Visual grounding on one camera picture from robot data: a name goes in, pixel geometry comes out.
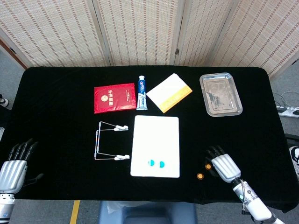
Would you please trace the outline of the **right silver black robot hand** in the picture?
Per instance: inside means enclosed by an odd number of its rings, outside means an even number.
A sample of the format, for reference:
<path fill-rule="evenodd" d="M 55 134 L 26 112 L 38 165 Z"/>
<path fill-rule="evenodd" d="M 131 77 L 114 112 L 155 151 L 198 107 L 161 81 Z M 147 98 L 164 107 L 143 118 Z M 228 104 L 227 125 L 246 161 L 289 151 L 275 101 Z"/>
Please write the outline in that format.
<path fill-rule="evenodd" d="M 206 152 L 208 160 L 224 182 L 232 183 L 241 177 L 241 171 L 236 163 L 220 146 L 210 146 Z"/>

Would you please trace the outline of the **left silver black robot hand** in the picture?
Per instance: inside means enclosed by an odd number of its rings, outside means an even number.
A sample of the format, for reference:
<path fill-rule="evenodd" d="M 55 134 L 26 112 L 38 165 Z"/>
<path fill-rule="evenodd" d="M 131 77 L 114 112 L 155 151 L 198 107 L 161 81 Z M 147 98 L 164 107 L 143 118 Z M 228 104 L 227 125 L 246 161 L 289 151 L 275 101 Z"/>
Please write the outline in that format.
<path fill-rule="evenodd" d="M 38 144 L 39 142 L 31 138 L 12 147 L 7 161 L 3 163 L 0 170 L 0 193 L 2 195 L 15 195 L 22 187 L 35 184 L 43 178 L 44 174 L 40 173 L 35 178 L 25 179 L 29 159 Z"/>

